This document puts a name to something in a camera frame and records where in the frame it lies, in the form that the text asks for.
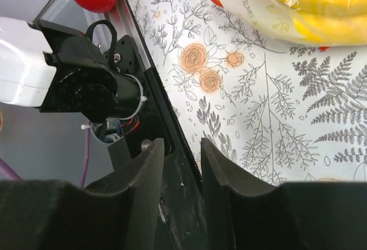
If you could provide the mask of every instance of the white table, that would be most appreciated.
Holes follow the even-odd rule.
[[[129,0],[200,165],[205,136],[263,180],[366,180],[367,48],[287,48],[210,0]]]

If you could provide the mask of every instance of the glass panel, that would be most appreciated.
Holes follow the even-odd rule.
[[[54,0],[47,8],[41,19],[77,29],[85,33],[90,24],[105,19],[103,14],[96,14],[80,7],[74,0]],[[102,44],[102,51],[110,48],[111,33],[99,25],[93,35],[95,45]]]

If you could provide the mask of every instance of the white zip tie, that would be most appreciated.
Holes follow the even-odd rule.
[[[144,89],[143,89],[142,83],[140,83],[140,81],[133,75],[130,75],[130,74],[125,74],[125,75],[130,76],[131,78],[135,79],[135,81],[138,83],[139,88],[140,88],[140,102],[139,102],[138,107],[136,108],[136,111],[132,115],[126,118],[120,118],[120,120],[130,120],[131,118],[134,118],[139,113],[139,111],[142,109],[143,103],[146,100],[148,100],[148,98],[144,96]]]
[[[91,126],[90,125],[81,125],[81,129],[82,130],[86,130],[86,129],[90,129],[91,128]]]

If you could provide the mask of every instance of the red wire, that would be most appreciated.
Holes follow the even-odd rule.
[[[131,131],[135,131],[135,130],[136,130],[136,128],[137,128],[139,125],[140,125],[140,122],[138,122],[137,124],[135,124],[134,128],[132,128],[132,130],[131,130]]]
[[[122,124],[120,127],[124,127],[125,125],[130,125],[132,123],[132,121],[134,120],[134,118],[131,118],[130,121],[127,124]]]

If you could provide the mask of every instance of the cable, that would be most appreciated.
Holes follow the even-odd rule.
[[[9,180],[22,180],[20,176],[0,158],[0,173]]]
[[[84,160],[83,160],[83,172],[80,179],[80,187],[84,188],[85,178],[87,177],[88,165],[89,165],[89,154],[90,154],[90,144],[91,144],[91,121],[87,121],[87,125],[82,125],[81,127],[85,130],[85,149],[84,149]]]
[[[135,124],[135,126],[133,126],[132,127],[132,129],[131,129],[131,131],[129,132],[129,133],[131,133],[131,132],[133,132],[133,131],[135,131],[136,130],[136,128],[138,128],[138,126],[140,125],[140,122],[137,122],[136,124]]]
[[[132,121],[134,121],[134,118],[131,118],[131,119],[130,119],[130,121],[129,121],[128,123],[120,125],[120,128],[122,128],[122,127],[124,127],[124,126],[126,126],[126,125],[131,125]]]

